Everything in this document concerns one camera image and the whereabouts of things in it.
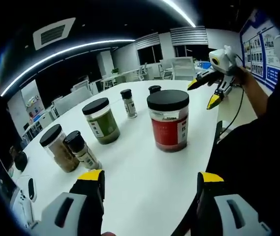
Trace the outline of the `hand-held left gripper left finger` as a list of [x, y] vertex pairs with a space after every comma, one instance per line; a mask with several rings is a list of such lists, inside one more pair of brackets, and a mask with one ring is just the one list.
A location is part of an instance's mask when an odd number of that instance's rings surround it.
[[78, 177], [69, 192], [57, 196], [35, 224], [37, 236], [99, 236], [104, 215], [105, 171]]

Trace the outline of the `person's right hand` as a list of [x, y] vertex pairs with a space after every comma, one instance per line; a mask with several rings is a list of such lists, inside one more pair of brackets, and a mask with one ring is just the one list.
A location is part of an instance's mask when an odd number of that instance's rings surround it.
[[237, 86], [246, 86], [252, 80], [252, 74], [243, 67], [236, 67], [234, 71], [233, 84]]

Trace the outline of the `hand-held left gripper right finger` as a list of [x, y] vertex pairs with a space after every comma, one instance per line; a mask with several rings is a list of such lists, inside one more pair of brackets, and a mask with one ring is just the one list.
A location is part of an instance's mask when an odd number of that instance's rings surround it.
[[197, 175], [192, 236], [270, 236], [258, 212], [216, 174]]

